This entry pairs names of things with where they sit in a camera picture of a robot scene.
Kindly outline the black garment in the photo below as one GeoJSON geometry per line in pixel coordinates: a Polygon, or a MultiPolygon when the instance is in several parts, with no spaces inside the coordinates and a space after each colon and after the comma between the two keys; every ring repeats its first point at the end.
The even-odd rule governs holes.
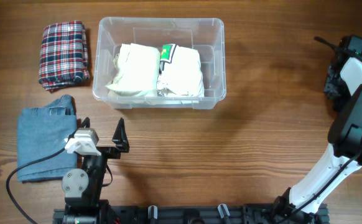
{"type": "Polygon", "coordinates": [[[346,83],[340,75],[340,66],[333,63],[328,68],[323,91],[325,96],[333,101],[333,109],[339,113],[351,98],[346,83]]]}

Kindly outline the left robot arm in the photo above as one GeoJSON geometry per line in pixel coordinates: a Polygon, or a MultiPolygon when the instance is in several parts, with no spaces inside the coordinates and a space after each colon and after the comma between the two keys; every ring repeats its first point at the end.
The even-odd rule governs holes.
{"type": "Polygon", "coordinates": [[[112,137],[114,146],[98,146],[99,137],[90,127],[87,118],[69,136],[65,150],[69,154],[78,154],[83,160],[80,168],[68,171],[62,179],[65,193],[65,209],[56,210],[54,223],[120,223],[120,216],[111,208],[108,200],[100,199],[101,190],[107,187],[104,175],[111,172],[108,160],[119,159],[121,153],[129,152],[124,120],[118,121],[112,137]]]}

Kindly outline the cream cloth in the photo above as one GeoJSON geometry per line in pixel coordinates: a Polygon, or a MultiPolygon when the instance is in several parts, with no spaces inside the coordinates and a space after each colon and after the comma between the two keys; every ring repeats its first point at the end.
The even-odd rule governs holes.
{"type": "Polygon", "coordinates": [[[123,44],[113,64],[117,73],[106,84],[112,97],[156,97],[160,52],[155,47],[123,44]]]}

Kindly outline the red blue plaid cloth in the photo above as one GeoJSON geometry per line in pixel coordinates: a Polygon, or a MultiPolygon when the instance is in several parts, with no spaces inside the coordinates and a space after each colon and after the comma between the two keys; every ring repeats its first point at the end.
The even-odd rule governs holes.
{"type": "Polygon", "coordinates": [[[39,83],[47,91],[79,85],[90,78],[88,46],[82,21],[44,28],[40,46],[39,83]]]}

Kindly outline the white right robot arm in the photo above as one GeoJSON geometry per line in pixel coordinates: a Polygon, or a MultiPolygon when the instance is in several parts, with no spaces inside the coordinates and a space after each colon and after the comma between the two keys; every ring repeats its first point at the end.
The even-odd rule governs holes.
{"type": "Polygon", "coordinates": [[[328,146],[311,171],[276,198],[272,217],[308,223],[322,202],[350,174],[362,168],[362,51],[335,47],[327,90],[344,99],[328,132],[328,146]]]}

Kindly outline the white shirt with green tag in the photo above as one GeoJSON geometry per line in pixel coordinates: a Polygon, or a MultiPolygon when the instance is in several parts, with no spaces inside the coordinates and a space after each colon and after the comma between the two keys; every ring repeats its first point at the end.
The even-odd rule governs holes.
{"type": "Polygon", "coordinates": [[[177,44],[162,46],[157,93],[164,97],[204,97],[198,50],[177,44]]]}

